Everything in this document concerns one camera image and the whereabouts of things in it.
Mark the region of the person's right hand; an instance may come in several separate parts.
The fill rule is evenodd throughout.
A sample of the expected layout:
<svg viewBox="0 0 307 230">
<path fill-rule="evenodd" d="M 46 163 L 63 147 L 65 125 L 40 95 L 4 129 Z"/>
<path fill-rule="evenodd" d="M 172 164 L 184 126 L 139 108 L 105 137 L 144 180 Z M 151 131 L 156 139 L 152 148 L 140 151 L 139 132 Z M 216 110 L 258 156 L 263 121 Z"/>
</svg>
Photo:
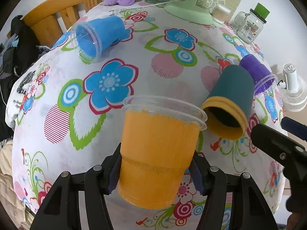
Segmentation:
<svg viewBox="0 0 307 230">
<path fill-rule="evenodd" d="M 300 213 L 292 213 L 287 220 L 286 230 L 306 229 L 306 217 Z"/>
</svg>

